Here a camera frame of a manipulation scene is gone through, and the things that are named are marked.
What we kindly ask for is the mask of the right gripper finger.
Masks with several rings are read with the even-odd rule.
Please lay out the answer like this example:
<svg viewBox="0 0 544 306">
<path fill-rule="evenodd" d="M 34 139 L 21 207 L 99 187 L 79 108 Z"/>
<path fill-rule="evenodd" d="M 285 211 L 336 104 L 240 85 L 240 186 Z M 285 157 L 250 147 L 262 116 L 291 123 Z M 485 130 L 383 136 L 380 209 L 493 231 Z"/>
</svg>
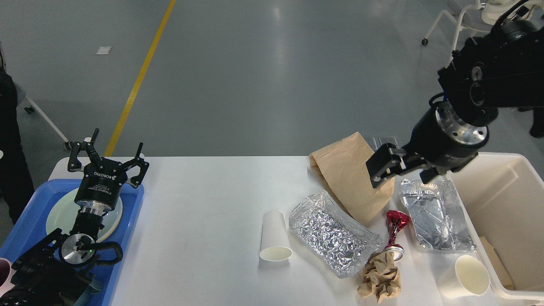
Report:
<svg viewBox="0 0 544 306">
<path fill-rule="evenodd" d="M 411 143 L 403 147 L 384 143 L 369 157 L 366 167 L 371 185 L 377 189 L 393 176 L 401 176 L 417 169 L 429 169 L 430 164 Z"/>
<path fill-rule="evenodd" d="M 447 169 L 438 165 L 428 165 L 427 168 L 420 172 L 420 180 L 424 184 L 432 182 L 438 176 L 446 174 Z"/>
</svg>

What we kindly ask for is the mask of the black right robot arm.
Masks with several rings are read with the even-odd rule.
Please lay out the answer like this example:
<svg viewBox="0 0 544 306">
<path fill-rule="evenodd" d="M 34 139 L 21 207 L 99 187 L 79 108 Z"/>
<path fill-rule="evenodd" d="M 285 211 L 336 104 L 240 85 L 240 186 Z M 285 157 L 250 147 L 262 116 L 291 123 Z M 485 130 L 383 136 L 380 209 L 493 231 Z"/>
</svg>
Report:
<svg viewBox="0 0 544 306">
<path fill-rule="evenodd" d="M 533 111 L 529 133 L 543 137 L 543 29 L 525 15 L 542 0 L 507 5 L 491 31 L 469 37 L 438 71 L 443 89 L 401 148 L 385 143 L 366 162 L 373 188 L 420 169 L 424 183 L 459 172 L 489 140 L 488 125 L 502 107 Z"/>
</svg>

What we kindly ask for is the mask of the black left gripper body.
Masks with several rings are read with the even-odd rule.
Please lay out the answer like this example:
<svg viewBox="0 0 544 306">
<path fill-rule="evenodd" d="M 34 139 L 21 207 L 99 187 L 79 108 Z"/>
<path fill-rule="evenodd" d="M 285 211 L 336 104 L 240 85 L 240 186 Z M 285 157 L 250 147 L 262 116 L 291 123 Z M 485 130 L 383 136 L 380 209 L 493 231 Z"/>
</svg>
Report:
<svg viewBox="0 0 544 306">
<path fill-rule="evenodd" d="M 121 162 L 102 159 L 101 163 L 89 163 L 84 169 L 84 178 L 74 197 L 74 202 L 83 208 L 101 212 L 113 211 L 128 175 Z"/>
</svg>

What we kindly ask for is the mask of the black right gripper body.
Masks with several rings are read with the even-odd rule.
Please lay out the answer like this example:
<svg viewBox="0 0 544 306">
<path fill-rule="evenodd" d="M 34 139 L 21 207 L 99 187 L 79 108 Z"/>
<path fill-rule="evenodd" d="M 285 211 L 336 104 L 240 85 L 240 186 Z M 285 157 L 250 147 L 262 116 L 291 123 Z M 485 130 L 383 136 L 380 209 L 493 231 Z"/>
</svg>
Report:
<svg viewBox="0 0 544 306">
<path fill-rule="evenodd" d="M 488 127 L 466 123 L 449 101 L 428 110 L 412 130 L 408 151 L 431 165 L 457 172 L 478 155 L 489 140 Z"/>
</svg>

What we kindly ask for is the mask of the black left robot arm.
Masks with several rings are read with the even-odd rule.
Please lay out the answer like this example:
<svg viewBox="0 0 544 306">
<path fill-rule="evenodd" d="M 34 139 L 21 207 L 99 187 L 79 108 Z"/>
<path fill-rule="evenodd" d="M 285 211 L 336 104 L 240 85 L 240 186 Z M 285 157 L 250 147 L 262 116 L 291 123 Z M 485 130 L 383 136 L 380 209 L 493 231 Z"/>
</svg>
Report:
<svg viewBox="0 0 544 306">
<path fill-rule="evenodd" d="M 96 129 L 72 146 L 67 170 L 82 172 L 82 179 L 40 186 L 2 246 L 1 258 L 8 263 L 2 306 L 108 304 L 142 205 L 149 163 L 143 143 L 128 161 L 102 157 L 94 147 L 98 134 Z M 76 184 L 78 209 L 70 228 L 46 231 L 46 219 L 57 217 L 57 192 Z"/>
</svg>

